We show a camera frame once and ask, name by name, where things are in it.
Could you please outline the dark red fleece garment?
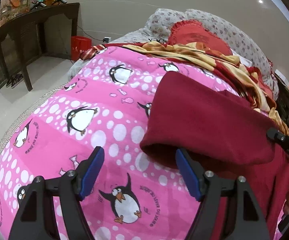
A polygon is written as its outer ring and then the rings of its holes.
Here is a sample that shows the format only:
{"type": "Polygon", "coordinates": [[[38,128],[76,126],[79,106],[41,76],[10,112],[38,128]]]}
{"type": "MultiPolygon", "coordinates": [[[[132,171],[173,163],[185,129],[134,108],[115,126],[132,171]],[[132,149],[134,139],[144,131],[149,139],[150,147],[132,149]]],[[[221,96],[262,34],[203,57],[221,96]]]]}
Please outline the dark red fleece garment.
{"type": "Polygon", "coordinates": [[[154,95],[140,148],[171,168],[176,150],[184,148],[220,177],[244,176],[274,236],[289,191],[289,156],[267,138],[272,127],[275,123],[246,99],[168,72],[154,95]]]}

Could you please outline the red and gold blanket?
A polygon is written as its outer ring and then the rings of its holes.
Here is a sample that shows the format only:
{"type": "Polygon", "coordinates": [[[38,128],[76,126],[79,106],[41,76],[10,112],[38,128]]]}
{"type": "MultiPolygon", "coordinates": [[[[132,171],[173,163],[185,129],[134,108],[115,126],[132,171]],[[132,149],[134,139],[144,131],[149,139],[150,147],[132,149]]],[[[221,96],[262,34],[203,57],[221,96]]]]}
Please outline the red and gold blanket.
{"type": "Polygon", "coordinates": [[[134,44],[113,43],[106,46],[100,44],[80,53],[79,57],[82,60],[87,60],[114,46],[130,49],[149,57],[173,60],[176,63],[187,63],[211,72],[231,85],[239,95],[250,103],[252,109],[267,113],[269,118],[278,126],[280,132],[289,136],[289,128],[276,110],[277,105],[273,98],[273,92],[264,83],[261,71],[257,67],[246,67],[240,62],[238,56],[224,55],[217,50],[208,48],[201,42],[169,45],[152,41],[134,44]]]}

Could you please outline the pink penguin print quilt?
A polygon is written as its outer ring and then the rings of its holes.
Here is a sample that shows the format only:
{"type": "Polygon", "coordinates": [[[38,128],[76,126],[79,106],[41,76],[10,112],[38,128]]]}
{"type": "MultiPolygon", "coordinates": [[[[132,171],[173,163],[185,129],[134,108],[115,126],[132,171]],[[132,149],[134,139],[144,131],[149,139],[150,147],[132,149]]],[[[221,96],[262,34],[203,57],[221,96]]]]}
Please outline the pink penguin print quilt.
{"type": "Polygon", "coordinates": [[[93,149],[104,164],[81,203],[96,239],[184,239],[199,207],[177,170],[140,149],[163,76],[179,72],[206,87],[233,88],[206,70],[121,47],[97,54],[21,123],[0,155],[0,232],[7,239],[20,187],[77,168],[93,149]]]}

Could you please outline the black slippers on floor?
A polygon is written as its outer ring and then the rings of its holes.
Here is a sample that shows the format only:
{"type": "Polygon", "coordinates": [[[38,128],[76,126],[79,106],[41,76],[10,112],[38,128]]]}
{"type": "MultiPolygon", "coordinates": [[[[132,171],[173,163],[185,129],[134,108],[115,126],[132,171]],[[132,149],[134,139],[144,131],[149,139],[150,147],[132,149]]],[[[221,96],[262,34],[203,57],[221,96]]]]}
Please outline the black slippers on floor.
{"type": "Polygon", "coordinates": [[[12,75],[7,83],[6,83],[6,87],[7,88],[14,88],[15,86],[17,86],[21,81],[23,80],[23,75],[21,73],[19,74],[15,74],[15,75],[12,75]]]}

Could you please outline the red heart shaped pillow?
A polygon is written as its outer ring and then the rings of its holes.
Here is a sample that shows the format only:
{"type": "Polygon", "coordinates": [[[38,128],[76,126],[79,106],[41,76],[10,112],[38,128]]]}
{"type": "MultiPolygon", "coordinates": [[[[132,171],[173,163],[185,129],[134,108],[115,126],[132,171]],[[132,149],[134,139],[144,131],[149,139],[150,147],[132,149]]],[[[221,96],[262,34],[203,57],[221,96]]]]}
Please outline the red heart shaped pillow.
{"type": "Polygon", "coordinates": [[[229,45],[214,33],[205,29],[198,20],[176,22],[170,32],[168,45],[203,43],[205,47],[221,52],[224,55],[233,55],[229,45]]]}

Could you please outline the red bucket on floor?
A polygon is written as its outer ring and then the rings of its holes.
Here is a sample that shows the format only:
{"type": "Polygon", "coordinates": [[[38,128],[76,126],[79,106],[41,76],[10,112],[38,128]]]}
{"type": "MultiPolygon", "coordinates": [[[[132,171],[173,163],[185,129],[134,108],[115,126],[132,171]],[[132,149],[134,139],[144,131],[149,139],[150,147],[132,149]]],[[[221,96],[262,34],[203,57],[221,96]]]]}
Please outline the red bucket on floor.
{"type": "Polygon", "coordinates": [[[83,36],[72,36],[71,37],[71,60],[77,61],[80,55],[90,49],[92,46],[92,40],[88,37],[83,36]]]}

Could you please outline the floral grey pillow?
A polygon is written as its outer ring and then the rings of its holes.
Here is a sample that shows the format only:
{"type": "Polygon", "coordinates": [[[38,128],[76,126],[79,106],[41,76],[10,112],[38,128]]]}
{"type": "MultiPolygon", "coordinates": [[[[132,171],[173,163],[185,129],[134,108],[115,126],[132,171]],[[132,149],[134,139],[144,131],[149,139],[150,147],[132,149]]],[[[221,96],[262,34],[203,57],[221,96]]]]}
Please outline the floral grey pillow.
{"type": "Polygon", "coordinates": [[[198,20],[205,29],[224,40],[235,53],[251,61],[253,66],[260,69],[262,80],[273,92],[273,99],[278,99],[279,88],[277,79],[274,77],[270,61],[260,47],[238,27],[209,12],[196,9],[187,9],[181,12],[159,8],[148,18],[143,28],[129,32],[115,39],[114,42],[144,43],[150,39],[166,41],[170,36],[172,26],[184,20],[198,20]]]}

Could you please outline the orange picture on table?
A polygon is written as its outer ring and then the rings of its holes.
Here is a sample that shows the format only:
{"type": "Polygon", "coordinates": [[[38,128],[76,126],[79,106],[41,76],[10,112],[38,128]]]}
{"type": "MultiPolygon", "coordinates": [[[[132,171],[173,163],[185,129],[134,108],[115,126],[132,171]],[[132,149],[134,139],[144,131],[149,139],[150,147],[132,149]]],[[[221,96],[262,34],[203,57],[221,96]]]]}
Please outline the orange picture on table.
{"type": "Polygon", "coordinates": [[[31,0],[1,0],[0,27],[13,18],[29,12],[30,2],[31,0]]]}

